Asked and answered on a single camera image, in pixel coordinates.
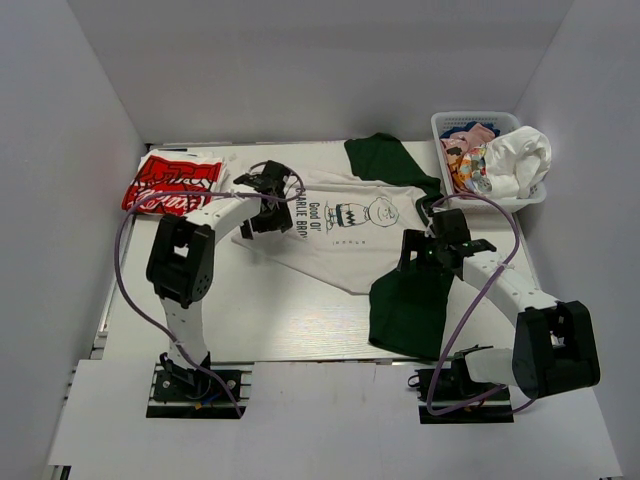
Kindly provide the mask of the white green Charlie Brown t-shirt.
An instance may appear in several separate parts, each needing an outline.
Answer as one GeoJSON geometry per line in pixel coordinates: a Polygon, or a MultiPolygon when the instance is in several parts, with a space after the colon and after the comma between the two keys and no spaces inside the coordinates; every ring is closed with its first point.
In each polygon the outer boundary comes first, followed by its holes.
{"type": "Polygon", "coordinates": [[[323,159],[296,167],[305,192],[289,209],[286,233],[233,242],[284,266],[369,299],[369,343],[396,354],[435,361],[440,355],[452,274],[410,263],[398,269],[403,236],[426,225],[422,200],[440,198],[400,140],[386,133],[343,144],[346,173],[323,159]]]}

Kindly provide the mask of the pink orange print t-shirt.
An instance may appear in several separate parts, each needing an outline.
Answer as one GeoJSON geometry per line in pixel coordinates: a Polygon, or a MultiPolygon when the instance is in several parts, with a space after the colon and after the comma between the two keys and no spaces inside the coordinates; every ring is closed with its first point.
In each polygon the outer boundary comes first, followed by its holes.
{"type": "Polygon", "coordinates": [[[445,155],[446,164],[454,173],[464,155],[472,148],[486,144],[496,137],[481,125],[476,125],[471,131],[463,127],[454,127],[440,136],[440,144],[445,155]]]}

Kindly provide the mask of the white colourful print t-shirt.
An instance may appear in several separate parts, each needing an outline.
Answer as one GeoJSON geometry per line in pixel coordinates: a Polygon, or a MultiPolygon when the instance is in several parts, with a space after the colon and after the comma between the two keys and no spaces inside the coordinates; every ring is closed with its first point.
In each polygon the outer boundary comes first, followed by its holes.
{"type": "Polygon", "coordinates": [[[450,172],[460,192],[492,200],[525,199],[550,170],[552,149],[539,130],[523,126],[470,149],[450,172]]]}

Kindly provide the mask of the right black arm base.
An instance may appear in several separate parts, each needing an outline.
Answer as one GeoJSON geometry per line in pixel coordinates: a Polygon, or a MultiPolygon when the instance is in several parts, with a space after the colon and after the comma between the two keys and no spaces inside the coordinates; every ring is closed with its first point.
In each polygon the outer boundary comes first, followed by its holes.
{"type": "MultiPolygon", "coordinates": [[[[473,402],[446,415],[434,416],[430,414],[427,410],[426,400],[433,372],[433,368],[417,369],[407,380],[408,388],[417,394],[421,425],[507,424],[514,422],[510,393],[507,389],[502,389],[487,399],[473,402]]],[[[465,384],[458,368],[443,368],[436,383],[432,407],[443,409],[453,406],[484,394],[492,388],[493,385],[490,383],[465,384]]]]}

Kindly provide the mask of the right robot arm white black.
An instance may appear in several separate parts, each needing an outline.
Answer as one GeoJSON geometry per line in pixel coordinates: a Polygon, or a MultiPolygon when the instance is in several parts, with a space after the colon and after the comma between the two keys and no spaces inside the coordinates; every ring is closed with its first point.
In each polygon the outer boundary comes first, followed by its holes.
{"type": "Polygon", "coordinates": [[[463,399],[476,402],[497,386],[514,386],[537,400],[600,382],[587,307],[562,302],[510,269],[493,244],[472,238],[461,210],[432,214],[425,232],[405,231],[400,269],[408,269],[412,259],[476,288],[515,329],[510,348],[474,346],[455,353],[445,375],[433,375],[430,395],[439,386],[453,387],[463,399]]]}

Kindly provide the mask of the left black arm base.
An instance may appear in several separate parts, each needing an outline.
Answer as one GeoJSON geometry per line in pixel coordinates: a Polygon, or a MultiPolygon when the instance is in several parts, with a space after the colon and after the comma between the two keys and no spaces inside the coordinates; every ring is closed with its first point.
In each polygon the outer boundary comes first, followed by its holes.
{"type": "Polygon", "coordinates": [[[224,382],[203,372],[175,366],[163,353],[156,362],[148,396],[148,419],[239,420],[251,392],[253,364],[213,363],[224,382]]]}

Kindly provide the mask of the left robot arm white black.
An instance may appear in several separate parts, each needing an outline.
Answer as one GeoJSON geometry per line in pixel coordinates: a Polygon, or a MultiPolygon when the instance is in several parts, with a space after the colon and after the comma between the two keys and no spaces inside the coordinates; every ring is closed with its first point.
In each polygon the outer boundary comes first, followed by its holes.
{"type": "Polygon", "coordinates": [[[286,232],[293,226],[287,195],[290,168],[268,160],[262,170],[244,173],[220,199],[184,215],[167,214],[158,224],[146,268],[147,280],[163,307],[171,333],[161,364],[171,373],[210,367],[204,341],[202,300],[214,281],[217,244],[239,229],[243,239],[286,232]]]}

